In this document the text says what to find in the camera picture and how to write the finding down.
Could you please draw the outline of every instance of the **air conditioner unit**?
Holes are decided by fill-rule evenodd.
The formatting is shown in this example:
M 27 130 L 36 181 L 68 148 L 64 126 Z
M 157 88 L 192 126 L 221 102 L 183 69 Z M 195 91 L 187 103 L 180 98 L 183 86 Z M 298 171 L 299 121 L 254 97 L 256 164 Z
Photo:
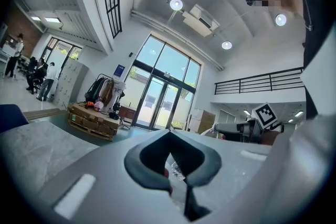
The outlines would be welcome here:
M 219 26 L 219 23 L 197 4 L 189 13 L 184 11 L 183 17 L 183 22 L 203 37 L 210 35 Z

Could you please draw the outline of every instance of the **cardboard box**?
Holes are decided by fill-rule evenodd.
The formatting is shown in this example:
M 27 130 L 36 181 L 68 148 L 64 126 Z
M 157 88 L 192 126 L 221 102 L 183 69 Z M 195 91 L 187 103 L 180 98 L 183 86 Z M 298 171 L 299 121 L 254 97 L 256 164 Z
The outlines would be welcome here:
M 83 119 L 83 125 L 86 126 L 87 128 L 90 128 L 92 130 L 97 130 L 99 124 L 97 122 L 92 122 L 87 119 Z
M 216 115 L 202 109 L 194 109 L 191 118 L 202 122 L 214 123 Z
M 111 129 L 109 128 L 108 126 L 105 126 L 103 124 L 100 124 L 98 126 L 98 131 L 99 132 L 102 132 L 102 133 L 106 133 L 106 134 L 109 134 L 109 135 L 116 135 L 117 134 L 117 130 L 115 129 Z
M 93 108 L 86 109 L 84 107 L 85 103 L 73 103 L 68 106 L 68 109 L 71 113 L 79 115 L 91 122 L 95 122 L 98 125 L 103 124 L 108 126 L 111 129 L 118 129 L 119 120 L 113 120 L 108 115 L 102 114 L 100 112 L 95 111 Z
M 191 119 L 189 123 L 189 129 L 196 132 L 196 133 L 203 133 L 206 130 L 209 130 L 212 128 L 213 123 L 210 122 L 204 122 L 204 121 L 199 121 L 196 119 Z
M 69 120 L 74 121 L 78 124 L 83 124 L 83 118 L 73 113 L 69 113 Z

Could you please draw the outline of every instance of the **ceiling light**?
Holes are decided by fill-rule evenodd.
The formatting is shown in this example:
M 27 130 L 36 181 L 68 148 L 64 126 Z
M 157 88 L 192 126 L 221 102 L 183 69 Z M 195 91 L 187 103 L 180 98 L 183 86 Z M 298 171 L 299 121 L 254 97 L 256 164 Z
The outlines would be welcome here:
M 180 10 L 183 7 L 183 3 L 181 0 L 171 0 L 170 1 L 170 8 L 173 10 Z
M 225 50 L 230 50 L 232 48 L 232 43 L 230 41 L 225 41 L 222 43 L 222 48 Z
M 284 14 L 279 14 L 275 18 L 275 22 L 278 26 L 284 26 L 286 24 L 286 21 L 287 21 L 287 19 L 286 19 Z
M 45 18 L 45 20 L 47 21 L 47 22 L 50 22 L 50 23 L 59 23 L 60 24 L 60 21 L 59 21 L 59 19 L 58 18 Z
M 295 115 L 295 117 L 300 116 L 301 114 L 303 114 L 303 111 L 299 111 L 298 114 Z

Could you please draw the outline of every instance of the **glass door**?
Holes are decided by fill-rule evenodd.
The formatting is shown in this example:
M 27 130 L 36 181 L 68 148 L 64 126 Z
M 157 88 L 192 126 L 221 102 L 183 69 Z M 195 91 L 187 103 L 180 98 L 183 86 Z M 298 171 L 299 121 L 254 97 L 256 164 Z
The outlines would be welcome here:
M 169 127 L 178 93 L 178 88 L 152 76 L 140 100 L 134 125 L 148 130 Z

